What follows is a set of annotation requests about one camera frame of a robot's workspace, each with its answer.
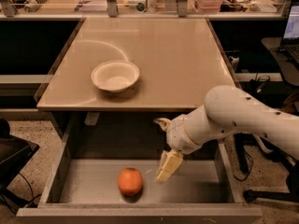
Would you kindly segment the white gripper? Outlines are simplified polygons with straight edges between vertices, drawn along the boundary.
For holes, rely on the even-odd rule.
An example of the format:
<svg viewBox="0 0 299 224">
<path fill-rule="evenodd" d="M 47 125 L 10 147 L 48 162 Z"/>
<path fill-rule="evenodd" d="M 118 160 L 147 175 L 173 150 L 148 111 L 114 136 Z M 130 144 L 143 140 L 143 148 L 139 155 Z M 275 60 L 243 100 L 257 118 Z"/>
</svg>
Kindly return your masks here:
<svg viewBox="0 0 299 224">
<path fill-rule="evenodd" d="M 175 119 L 157 118 L 153 121 L 166 132 L 166 143 L 172 148 L 163 151 L 155 180 L 158 184 L 166 182 L 183 162 L 183 155 L 189 155 L 201 148 L 185 132 L 185 116 Z"/>
</svg>

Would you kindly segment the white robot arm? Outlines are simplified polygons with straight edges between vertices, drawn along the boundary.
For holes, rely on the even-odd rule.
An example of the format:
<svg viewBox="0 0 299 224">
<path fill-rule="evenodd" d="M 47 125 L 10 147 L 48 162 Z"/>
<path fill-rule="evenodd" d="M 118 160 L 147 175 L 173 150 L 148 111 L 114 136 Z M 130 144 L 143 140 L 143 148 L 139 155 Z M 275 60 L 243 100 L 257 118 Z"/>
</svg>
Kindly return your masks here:
<svg viewBox="0 0 299 224">
<path fill-rule="evenodd" d="M 299 159 L 299 117 L 271 108 L 237 87 L 217 86 L 191 113 L 154 122 L 165 131 L 170 146 L 156 174 L 160 184 L 179 168 L 185 155 L 233 133 L 255 134 Z"/>
</svg>

